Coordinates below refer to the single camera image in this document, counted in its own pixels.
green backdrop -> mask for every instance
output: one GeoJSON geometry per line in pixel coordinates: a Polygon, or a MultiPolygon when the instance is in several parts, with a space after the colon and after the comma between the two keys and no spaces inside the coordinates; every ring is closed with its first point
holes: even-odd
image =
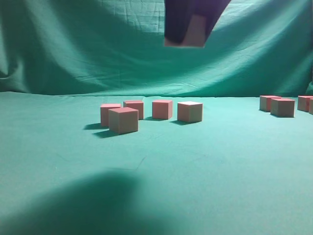
{"type": "Polygon", "coordinates": [[[312,93],[312,1],[232,0],[205,49],[163,47],[163,0],[0,0],[0,91],[312,93]]]}

table surface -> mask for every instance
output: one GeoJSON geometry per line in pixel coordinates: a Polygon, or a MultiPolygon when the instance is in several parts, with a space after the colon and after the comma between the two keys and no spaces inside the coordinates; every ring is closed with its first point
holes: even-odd
{"type": "Polygon", "coordinates": [[[255,97],[0,93],[1,234],[312,235],[312,123],[255,97]],[[102,103],[132,99],[138,132],[100,127],[102,103]],[[173,118],[151,118],[155,99],[173,118]],[[177,122],[181,101],[202,102],[203,121],[177,122]]]}

pink block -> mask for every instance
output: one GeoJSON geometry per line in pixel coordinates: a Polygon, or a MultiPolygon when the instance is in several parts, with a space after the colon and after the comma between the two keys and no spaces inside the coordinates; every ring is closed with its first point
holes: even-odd
{"type": "Polygon", "coordinates": [[[137,109],[139,112],[139,120],[143,119],[143,101],[141,100],[126,100],[124,101],[124,107],[137,109]]]}
{"type": "Polygon", "coordinates": [[[120,107],[120,104],[102,104],[100,106],[101,126],[109,125],[109,109],[117,109],[120,107]]]}
{"type": "Polygon", "coordinates": [[[294,103],[293,99],[274,98],[271,100],[270,114],[281,118],[294,117],[294,103]]]}
{"type": "Polygon", "coordinates": [[[310,99],[313,99],[313,96],[299,95],[298,96],[298,110],[308,112],[309,106],[310,106],[310,99]]]}
{"type": "Polygon", "coordinates": [[[309,113],[313,115],[313,99],[310,99],[309,113]]]}
{"type": "Polygon", "coordinates": [[[191,17],[185,38],[181,44],[175,44],[165,38],[166,47],[204,47],[206,41],[206,17],[193,15],[191,17]]]}
{"type": "Polygon", "coordinates": [[[138,131],[138,110],[129,107],[110,109],[109,129],[118,134],[138,131]]]}
{"type": "Polygon", "coordinates": [[[260,110],[265,112],[270,112],[271,99],[281,98],[280,96],[275,95],[261,95],[260,96],[260,110]]]}
{"type": "Polygon", "coordinates": [[[152,102],[152,118],[170,119],[173,116],[173,101],[155,100],[152,102]]]}
{"type": "Polygon", "coordinates": [[[177,120],[185,122],[202,121],[203,104],[193,101],[179,102],[177,120]]]}

held block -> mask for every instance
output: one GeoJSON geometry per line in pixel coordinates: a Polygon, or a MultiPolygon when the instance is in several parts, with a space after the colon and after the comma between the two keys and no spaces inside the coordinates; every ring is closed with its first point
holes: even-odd
{"type": "Polygon", "coordinates": [[[271,99],[281,98],[280,96],[275,95],[261,95],[260,96],[260,110],[264,112],[270,112],[271,99]]]}
{"type": "Polygon", "coordinates": [[[313,96],[309,95],[298,96],[298,110],[308,112],[310,106],[310,99],[313,99],[313,96]]]}
{"type": "Polygon", "coordinates": [[[109,129],[118,134],[138,131],[138,110],[129,107],[110,109],[109,129]]]}
{"type": "Polygon", "coordinates": [[[170,119],[173,116],[173,101],[155,100],[152,102],[153,119],[170,119]]]}
{"type": "Polygon", "coordinates": [[[102,104],[100,106],[101,126],[109,125],[109,109],[117,109],[120,107],[120,104],[102,104]]]}
{"type": "Polygon", "coordinates": [[[139,112],[139,120],[142,120],[144,111],[143,111],[143,101],[141,100],[126,100],[123,104],[124,107],[129,107],[132,109],[137,109],[139,112]]]}
{"type": "Polygon", "coordinates": [[[177,120],[185,122],[202,121],[203,104],[193,101],[179,102],[177,120]]]}
{"type": "Polygon", "coordinates": [[[166,47],[204,47],[206,41],[206,17],[192,15],[190,24],[181,44],[172,43],[165,38],[166,47]]]}
{"type": "Polygon", "coordinates": [[[274,98],[271,100],[270,114],[281,118],[294,117],[294,103],[293,99],[274,98]]]}

green cloth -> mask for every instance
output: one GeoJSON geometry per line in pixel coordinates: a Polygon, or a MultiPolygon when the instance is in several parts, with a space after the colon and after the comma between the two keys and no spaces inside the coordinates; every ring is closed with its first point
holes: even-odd
{"type": "Polygon", "coordinates": [[[151,120],[160,98],[0,93],[0,234],[312,235],[313,115],[171,98],[151,120]],[[100,104],[125,99],[145,102],[139,131],[101,129],[100,104]],[[203,122],[176,122],[183,100],[203,122]]]}
{"type": "Polygon", "coordinates": [[[205,49],[163,46],[163,0],[0,0],[0,29],[0,91],[313,92],[311,0],[232,0],[205,49]]]}

